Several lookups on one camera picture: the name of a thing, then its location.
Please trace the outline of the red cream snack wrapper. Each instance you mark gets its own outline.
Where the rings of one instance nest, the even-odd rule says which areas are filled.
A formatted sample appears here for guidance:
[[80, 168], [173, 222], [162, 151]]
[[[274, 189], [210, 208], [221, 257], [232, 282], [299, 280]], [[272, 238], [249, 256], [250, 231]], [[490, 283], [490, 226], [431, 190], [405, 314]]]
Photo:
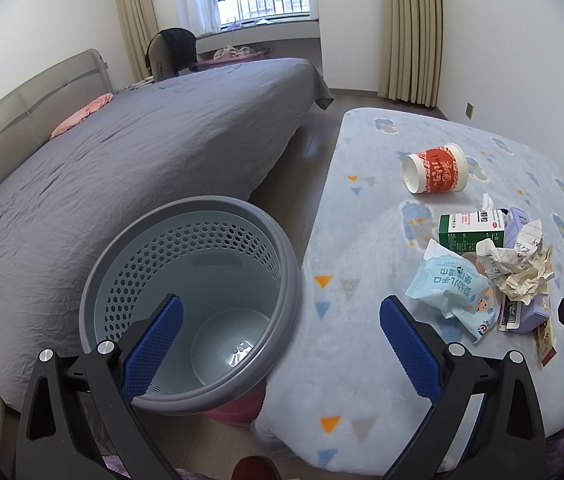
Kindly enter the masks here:
[[542, 322], [536, 328], [536, 341], [538, 359], [542, 367], [546, 367], [556, 356], [555, 336], [552, 326], [552, 319]]

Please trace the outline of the purple carton box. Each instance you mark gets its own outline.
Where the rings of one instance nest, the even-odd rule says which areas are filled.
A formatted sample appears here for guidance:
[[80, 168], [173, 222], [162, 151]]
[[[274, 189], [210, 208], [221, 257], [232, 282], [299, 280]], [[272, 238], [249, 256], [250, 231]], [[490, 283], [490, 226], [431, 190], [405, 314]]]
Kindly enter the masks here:
[[[506, 229], [504, 230], [504, 247], [513, 248], [518, 233], [529, 222], [528, 214], [521, 209], [511, 207], [504, 216]], [[529, 304], [520, 304], [520, 324], [516, 328], [509, 328], [515, 334], [528, 334], [546, 322], [551, 315], [551, 304], [548, 295], [538, 295]]]

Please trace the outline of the paper ball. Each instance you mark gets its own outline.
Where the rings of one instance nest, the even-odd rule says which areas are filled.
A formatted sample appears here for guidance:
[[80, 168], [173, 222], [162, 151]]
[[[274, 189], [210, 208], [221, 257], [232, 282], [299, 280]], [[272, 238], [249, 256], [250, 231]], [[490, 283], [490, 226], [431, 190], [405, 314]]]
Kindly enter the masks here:
[[530, 304], [536, 296], [549, 293], [554, 279], [552, 246], [544, 244], [540, 220], [524, 224], [512, 248], [497, 247], [485, 238], [475, 252], [487, 278], [506, 298]]

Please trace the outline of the light blue wet-wipe packet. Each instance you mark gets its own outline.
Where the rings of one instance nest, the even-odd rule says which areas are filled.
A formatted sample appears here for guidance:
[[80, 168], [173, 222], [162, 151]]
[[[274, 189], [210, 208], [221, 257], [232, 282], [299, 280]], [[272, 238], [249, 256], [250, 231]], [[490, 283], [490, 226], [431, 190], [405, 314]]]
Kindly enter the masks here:
[[470, 260], [429, 240], [405, 294], [456, 318], [475, 344], [494, 328], [500, 310], [495, 286]]

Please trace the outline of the green white medicine box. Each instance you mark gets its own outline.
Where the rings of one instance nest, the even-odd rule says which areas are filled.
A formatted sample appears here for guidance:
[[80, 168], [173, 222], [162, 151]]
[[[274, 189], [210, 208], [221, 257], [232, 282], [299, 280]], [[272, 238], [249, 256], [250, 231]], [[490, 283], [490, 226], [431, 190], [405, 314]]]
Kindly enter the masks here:
[[442, 214], [438, 223], [439, 244], [456, 252], [475, 252], [476, 245], [490, 238], [496, 247], [504, 246], [504, 214], [500, 209]]

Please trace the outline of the red white paper cup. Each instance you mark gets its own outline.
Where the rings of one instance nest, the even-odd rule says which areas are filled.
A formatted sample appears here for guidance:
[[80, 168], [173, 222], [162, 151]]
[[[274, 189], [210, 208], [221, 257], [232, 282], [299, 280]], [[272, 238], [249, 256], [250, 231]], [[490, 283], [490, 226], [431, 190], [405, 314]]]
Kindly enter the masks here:
[[411, 194], [459, 193], [468, 185], [468, 160], [448, 143], [402, 159], [402, 179]]

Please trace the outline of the playing card box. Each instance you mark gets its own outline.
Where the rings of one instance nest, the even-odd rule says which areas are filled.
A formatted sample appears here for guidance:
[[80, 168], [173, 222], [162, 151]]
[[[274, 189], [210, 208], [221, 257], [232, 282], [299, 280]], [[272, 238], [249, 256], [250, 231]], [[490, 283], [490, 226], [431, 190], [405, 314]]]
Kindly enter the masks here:
[[498, 318], [499, 332], [512, 332], [518, 330], [521, 325], [523, 301], [511, 300], [504, 296]]

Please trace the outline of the white knotted tissue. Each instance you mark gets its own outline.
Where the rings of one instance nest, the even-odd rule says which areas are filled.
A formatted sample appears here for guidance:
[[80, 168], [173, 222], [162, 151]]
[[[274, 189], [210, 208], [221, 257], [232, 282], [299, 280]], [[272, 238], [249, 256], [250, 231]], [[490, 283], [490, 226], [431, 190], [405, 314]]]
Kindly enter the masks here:
[[481, 210], [495, 210], [495, 203], [492, 197], [488, 193], [484, 193], [482, 197], [482, 204], [480, 205]]

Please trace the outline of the grey perforated trash basket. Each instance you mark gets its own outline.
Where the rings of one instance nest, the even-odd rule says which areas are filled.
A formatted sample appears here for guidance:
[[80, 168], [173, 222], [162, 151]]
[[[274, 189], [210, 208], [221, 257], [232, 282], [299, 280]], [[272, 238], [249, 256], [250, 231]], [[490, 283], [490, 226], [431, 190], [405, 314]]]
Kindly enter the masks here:
[[163, 415], [209, 412], [259, 387], [293, 336], [300, 278], [284, 230], [237, 198], [184, 198], [140, 217], [100, 255], [82, 292], [91, 351], [119, 341], [169, 295], [178, 335], [133, 403]]

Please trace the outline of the light blue patterned rug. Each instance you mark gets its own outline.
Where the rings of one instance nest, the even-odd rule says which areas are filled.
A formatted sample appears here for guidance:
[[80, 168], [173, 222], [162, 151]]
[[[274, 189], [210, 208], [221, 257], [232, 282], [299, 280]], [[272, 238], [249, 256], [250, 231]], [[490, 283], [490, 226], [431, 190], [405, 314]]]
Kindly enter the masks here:
[[438, 244], [439, 220], [494, 223], [480, 205], [521, 209], [551, 248], [551, 307], [564, 297], [564, 178], [533, 148], [444, 120], [357, 108], [341, 123], [301, 267], [299, 324], [251, 429], [330, 471], [378, 476], [422, 422], [419, 396], [386, 339], [379, 308], [398, 297], [443, 340], [477, 356], [521, 352], [544, 430], [564, 429], [564, 326], [540, 350], [498, 330], [496, 286], [463, 250]]

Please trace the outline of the red slipper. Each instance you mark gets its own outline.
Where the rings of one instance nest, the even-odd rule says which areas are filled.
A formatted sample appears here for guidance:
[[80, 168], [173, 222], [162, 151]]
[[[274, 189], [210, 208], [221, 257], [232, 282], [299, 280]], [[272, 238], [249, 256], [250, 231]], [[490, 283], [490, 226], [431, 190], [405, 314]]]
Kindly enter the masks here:
[[247, 456], [233, 468], [231, 480], [281, 480], [275, 463], [265, 456]]

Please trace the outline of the beige right curtain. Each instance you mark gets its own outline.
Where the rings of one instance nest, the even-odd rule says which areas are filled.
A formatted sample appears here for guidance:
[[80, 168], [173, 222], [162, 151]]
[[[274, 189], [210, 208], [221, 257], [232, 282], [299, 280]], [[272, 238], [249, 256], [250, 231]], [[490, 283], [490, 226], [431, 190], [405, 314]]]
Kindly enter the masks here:
[[435, 107], [442, 72], [442, 0], [384, 0], [378, 95]]

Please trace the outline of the bed with grey sheet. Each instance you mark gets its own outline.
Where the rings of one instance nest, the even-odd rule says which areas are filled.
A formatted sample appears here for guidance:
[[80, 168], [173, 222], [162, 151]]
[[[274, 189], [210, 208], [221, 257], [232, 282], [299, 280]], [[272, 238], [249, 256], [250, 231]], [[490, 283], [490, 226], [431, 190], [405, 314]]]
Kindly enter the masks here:
[[184, 197], [246, 200], [332, 92], [302, 58], [235, 64], [122, 92], [0, 185], [0, 398], [16, 410], [36, 354], [81, 348], [96, 259], [129, 224]]

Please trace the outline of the beige left curtain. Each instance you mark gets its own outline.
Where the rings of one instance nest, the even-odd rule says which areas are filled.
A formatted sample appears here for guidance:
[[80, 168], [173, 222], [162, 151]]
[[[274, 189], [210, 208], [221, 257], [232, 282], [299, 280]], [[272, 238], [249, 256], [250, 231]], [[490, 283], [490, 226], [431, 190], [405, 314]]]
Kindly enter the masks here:
[[122, 38], [136, 80], [148, 76], [145, 56], [158, 26], [153, 0], [116, 0]]

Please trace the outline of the wall socket plate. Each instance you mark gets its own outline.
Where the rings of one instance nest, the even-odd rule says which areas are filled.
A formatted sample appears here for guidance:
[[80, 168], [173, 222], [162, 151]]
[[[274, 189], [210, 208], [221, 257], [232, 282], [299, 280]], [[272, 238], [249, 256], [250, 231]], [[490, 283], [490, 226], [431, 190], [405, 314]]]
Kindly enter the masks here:
[[473, 117], [473, 112], [474, 112], [474, 106], [471, 102], [467, 102], [466, 106], [465, 106], [465, 116], [468, 119], [472, 119]]

